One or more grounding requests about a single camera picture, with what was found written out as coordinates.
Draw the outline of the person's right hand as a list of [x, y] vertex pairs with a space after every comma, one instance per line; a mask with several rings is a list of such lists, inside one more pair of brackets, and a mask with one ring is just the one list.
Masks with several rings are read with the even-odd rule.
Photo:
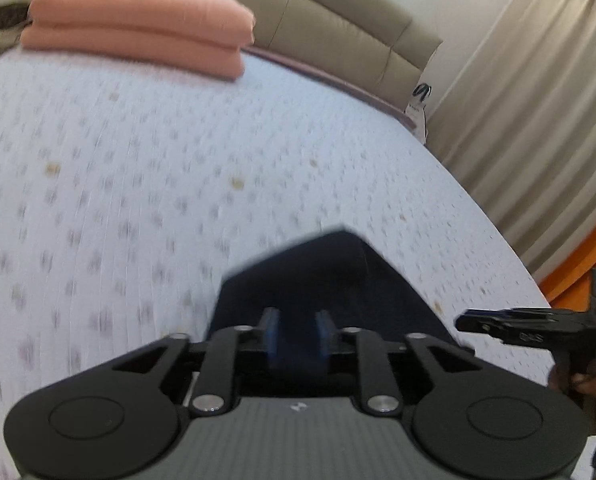
[[562, 366], [555, 364], [548, 375], [548, 386], [562, 393], [576, 392], [596, 400], [596, 372], [569, 375]]

